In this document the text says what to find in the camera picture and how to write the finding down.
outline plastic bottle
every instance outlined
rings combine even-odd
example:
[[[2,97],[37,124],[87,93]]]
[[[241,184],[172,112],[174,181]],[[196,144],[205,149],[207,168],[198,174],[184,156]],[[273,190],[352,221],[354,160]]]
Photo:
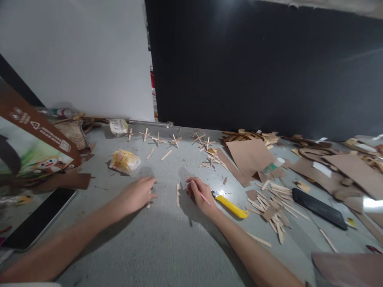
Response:
[[[47,117],[53,118],[73,118],[77,115],[77,111],[70,108],[63,109],[48,109],[44,107],[35,107],[38,112],[42,113]]]

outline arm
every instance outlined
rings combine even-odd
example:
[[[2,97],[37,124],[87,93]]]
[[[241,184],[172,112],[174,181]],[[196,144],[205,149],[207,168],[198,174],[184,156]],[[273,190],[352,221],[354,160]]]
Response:
[[[217,208],[208,185],[198,177],[188,178],[186,182],[189,183],[188,194],[193,194],[197,206],[222,232],[257,286],[303,286],[278,259]],[[211,207],[206,204],[199,192],[208,199]]]
[[[0,275],[0,283],[55,279],[99,232],[157,198],[149,194],[155,182],[155,178],[147,177],[129,185],[99,210],[28,252]]]

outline smartphone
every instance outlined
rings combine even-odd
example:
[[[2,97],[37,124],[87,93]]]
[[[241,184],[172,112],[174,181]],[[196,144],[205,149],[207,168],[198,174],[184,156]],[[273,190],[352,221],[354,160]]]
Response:
[[[28,250],[41,237],[76,194],[74,189],[56,189],[3,242],[2,247]]]
[[[343,230],[347,230],[347,225],[344,222],[342,213],[330,205],[323,203],[322,201],[312,197],[311,195],[308,195],[298,188],[292,189],[292,198],[299,205],[310,209],[312,212],[316,213],[337,227]]]

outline black panel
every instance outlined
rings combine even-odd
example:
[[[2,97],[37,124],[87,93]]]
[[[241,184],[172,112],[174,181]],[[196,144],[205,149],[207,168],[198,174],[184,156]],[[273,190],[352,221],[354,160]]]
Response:
[[[160,121],[382,133],[383,21],[245,0],[146,0]]]
[[[0,54],[0,77],[2,77],[16,92],[18,92],[30,105],[44,106],[27,84],[20,78],[15,70]]]

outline hand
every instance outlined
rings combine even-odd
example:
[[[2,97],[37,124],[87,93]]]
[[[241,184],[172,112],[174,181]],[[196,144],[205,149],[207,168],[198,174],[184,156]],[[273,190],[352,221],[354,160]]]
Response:
[[[150,200],[158,198],[155,193],[149,194],[156,181],[154,177],[144,177],[128,185],[119,196],[108,204],[108,209],[116,216],[115,219],[121,220],[139,210]]]
[[[205,184],[198,177],[189,177],[186,180],[188,184],[186,191],[190,197],[194,196],[195,202],[200,210],[208,217],[213,216],[219,209],[215,205],[214,197],[211,194],[210,186]],[[206,197],[210,206],[203,200],[200,192]]]

